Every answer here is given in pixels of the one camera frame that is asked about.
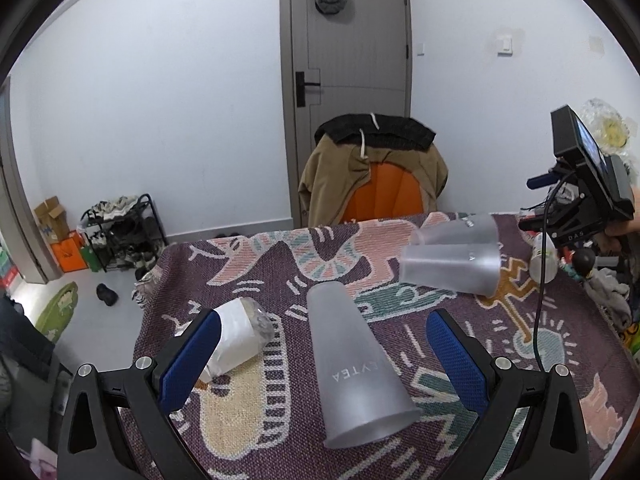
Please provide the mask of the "person's right hand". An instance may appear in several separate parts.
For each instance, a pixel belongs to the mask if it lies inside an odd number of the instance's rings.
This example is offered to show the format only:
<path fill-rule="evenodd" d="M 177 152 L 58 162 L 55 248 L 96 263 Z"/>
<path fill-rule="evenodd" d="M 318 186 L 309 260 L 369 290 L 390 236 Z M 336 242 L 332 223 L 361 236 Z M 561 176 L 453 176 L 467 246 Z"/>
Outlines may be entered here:
<path fill-rule="evenodd" d="M 623 236 L 638 232 L 640 228 L 640 220 L 634 217 L 630 221 L 612 222 L 603 232 L 598 233 L 594 240 L 596 241 L 601 252 L 605 254 L 619 254 L 622 251 L 622 243 L 620 240 Z"/>

